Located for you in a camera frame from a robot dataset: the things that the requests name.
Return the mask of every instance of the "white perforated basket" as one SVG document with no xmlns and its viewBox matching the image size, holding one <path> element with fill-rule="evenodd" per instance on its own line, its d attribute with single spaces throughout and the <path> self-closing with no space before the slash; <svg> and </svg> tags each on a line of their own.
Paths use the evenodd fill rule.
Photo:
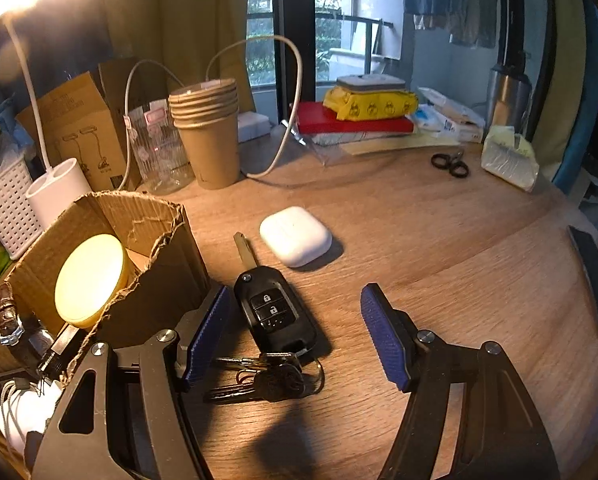
<svg viewBox="0 0 598 480">
<path fill-rule="evenodd" d="M 26 198 L 31 184 L 23 155 L 0 174 L 0 240 L 12 260 L 23 256 L 43 231 Z"/>
</svg>

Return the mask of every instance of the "yellow round lid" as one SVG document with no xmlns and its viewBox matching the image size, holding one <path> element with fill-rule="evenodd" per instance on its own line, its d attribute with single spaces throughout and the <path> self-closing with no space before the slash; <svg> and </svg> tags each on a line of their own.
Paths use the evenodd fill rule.
<svg viewBox="0 0 598 480">
<path fill-rule="evenodd" d="M 89 238 L 61 267 L 54 288 L 57 313 L 78 328 L 93 326 L 106 303 L 127 285 L 128 273 L 128 256 L 117 238 Z"/>
</svg>

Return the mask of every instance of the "white charger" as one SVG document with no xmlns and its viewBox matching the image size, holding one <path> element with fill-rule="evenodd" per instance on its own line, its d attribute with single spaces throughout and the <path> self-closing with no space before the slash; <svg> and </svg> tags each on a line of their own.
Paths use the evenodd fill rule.
<svg viewBox="0 0 598 480">
<path fill-rule="evenodd" d="M 303 207 L 292 206 L 261 222 L 259 234 L 286 267 L 302 267 L 328 252 L 332 234 Z"/>
</svg>

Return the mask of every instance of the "red book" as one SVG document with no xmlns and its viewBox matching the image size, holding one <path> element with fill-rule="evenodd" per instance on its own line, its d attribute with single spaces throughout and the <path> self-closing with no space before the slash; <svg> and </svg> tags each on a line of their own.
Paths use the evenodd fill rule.
<svg viewBox="0 0 598 480">
<path fill-rule="evenodd" d="M 336 114 L 322 103 L 299 103 L 297 124 L 303 135 L 357 134 L 359 132 L 387 132 L 411 134 L 415 126 L 406 117 L 380 121 L 339 121 Z"/>
</svg>

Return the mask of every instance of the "blue gripper pad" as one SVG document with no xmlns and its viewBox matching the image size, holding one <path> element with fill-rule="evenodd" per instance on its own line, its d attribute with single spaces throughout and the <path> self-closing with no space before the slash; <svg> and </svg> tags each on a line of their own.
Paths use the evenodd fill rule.
<svg viewBox="0 0 598 480">
<path fill-rule="evenodd" d="M 406 369 L 406 348 L 397 335 L 399 327 L 396 324 L 400 321 L 376 283 L 364 286 L 361 291 L 361 315 L 386 377 L 405 392 L 410 376 Z"/>
<path fill-rule="evenodd" d="M 188 388 L 207 372 L 233 304 L 231 290 L 222 286 L 188 350 L 188 367 L 182 378 Z"/>
</svg>

